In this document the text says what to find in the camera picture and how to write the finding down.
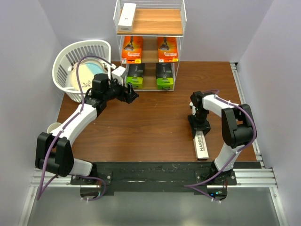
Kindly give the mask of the white Harry's box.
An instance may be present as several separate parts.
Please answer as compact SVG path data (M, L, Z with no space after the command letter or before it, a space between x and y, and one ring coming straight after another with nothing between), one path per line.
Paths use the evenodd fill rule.
M197 131L193 143L196 152L196 158L198 160L207 160L209 159L209 153L206 145L205 135L203 131Z

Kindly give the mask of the green black razor box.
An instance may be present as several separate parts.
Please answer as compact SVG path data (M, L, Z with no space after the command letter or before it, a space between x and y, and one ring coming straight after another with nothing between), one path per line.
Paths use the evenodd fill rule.
M156 63L156 85L159 90L174 89L174 73L172 63Z
M143 88L143 76L144 76L145 64L129 64L126 83L131 83L134 89Z

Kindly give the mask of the orange Gillette razor pack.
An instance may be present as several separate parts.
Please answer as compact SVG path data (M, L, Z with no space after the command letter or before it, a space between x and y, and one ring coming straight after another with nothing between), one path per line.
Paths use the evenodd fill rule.
M125 36L121 50L122 64L140 64L142 62L143 37Z
M177 39L175 37L157 37L157 46L159 63L179 61Z

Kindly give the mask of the grey Harry's box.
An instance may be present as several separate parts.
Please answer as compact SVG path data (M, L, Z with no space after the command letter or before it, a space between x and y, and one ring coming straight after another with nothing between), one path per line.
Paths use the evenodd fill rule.
M136 4L125 3L123 5L119 22L118 32L131 32L135 20Z

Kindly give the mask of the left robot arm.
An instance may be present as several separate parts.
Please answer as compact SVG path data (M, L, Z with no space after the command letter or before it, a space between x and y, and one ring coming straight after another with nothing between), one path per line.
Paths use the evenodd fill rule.
M93 170L93 164L74 158L72 145L86 126L104 111L108 101L117 99L130 104L138 96L131 83L123 85L117 78L110 80L104 73L96 74L84 102L75 112L56 129L39 134L35 167L61 177L79 175L87 185L94 184L97 172Z

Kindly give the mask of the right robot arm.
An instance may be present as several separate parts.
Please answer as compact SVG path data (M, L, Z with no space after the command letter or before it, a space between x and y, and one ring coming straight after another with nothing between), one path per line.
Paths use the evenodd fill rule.
M218 96L218 91L193 92L190 97L192 114L188 116L193 143L198 159L208 159L205 136L211 127L207 116L213 112L221 118L223 146L218 157L212 162L204 185L212 182L220 185L226 180L236 159L257 138L257 129L253 120L251 107L248 104L235 104Z

